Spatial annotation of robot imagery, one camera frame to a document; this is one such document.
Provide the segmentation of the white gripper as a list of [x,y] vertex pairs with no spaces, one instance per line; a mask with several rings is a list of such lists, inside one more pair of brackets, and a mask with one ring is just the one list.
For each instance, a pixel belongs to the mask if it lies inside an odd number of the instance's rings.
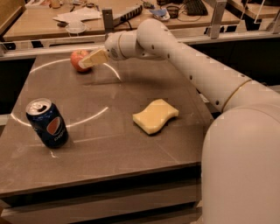
[[126,60],[135,58],[140,53],[140,46],[137,43],[136,31],[119,31],[110,33],[104,44],[106,51],[99,49],[91,52],[78,62],[83,68],[106,63],[109,57],[113,60]]

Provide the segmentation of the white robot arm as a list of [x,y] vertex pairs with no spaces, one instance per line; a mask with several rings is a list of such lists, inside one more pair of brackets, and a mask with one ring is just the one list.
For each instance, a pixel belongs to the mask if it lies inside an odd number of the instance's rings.
[[110,34],[80,65],[155,57],[220,111],[202,150],[203,224],[280,224],[280,94],[179,42],[156,19]]

